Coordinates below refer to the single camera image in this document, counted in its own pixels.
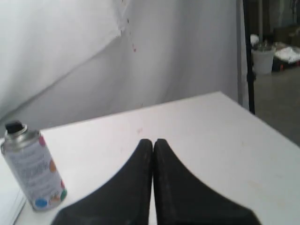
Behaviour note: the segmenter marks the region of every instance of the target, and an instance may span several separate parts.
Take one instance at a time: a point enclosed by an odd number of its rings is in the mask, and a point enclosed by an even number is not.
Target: can label
[[[57,206],[67,195],[44,138],[20,151],[7,151],[5,160],[33,209]]]

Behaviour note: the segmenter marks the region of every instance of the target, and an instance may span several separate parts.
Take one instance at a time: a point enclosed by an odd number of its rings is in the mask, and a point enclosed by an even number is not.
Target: spray can
[[[19,121],[5,127],[1,153],[32,208],[42,211],[56,207],[67,190],[43,136]]]

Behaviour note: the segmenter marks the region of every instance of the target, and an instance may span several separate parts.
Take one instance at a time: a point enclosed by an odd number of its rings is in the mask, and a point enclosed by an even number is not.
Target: black stand pole
[[[246,40],[246,52],[247,52],[247,83],[248,83],[248,95],[249,95],[249,111],[255,114],[255,105],[254,105],[255,76],[252,70],[248,0],[243,0],[243,8],[244,8],[245,40]]]

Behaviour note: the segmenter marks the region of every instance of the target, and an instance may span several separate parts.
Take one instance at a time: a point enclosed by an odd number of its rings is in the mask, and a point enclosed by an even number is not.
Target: concrete floor
[[[300,146],[300,67],[257,76],[255,113]]]

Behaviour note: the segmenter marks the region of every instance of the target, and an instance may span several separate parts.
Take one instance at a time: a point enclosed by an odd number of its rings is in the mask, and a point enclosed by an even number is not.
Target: white tabletop
[[[48,225],[59,209],[106,183],[141,138],[165,138],[204,183],[251,208],[263,225],[300,221],[300,149],[221,93],[43,131],[68,189],[57,208],[17,225]],[[156,224],[153,195],[150,224]]]

